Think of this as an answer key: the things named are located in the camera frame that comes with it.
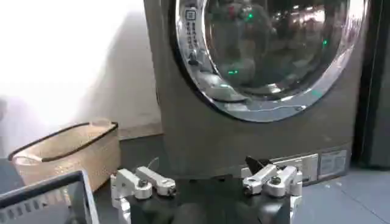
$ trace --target washing machine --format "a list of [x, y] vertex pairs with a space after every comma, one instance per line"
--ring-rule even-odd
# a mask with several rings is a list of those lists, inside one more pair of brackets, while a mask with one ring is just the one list
[[366, 0], [144, 4], [178, 177], [245, 175], [247, 156], [296, 165], [306, 184], [347, 171]]

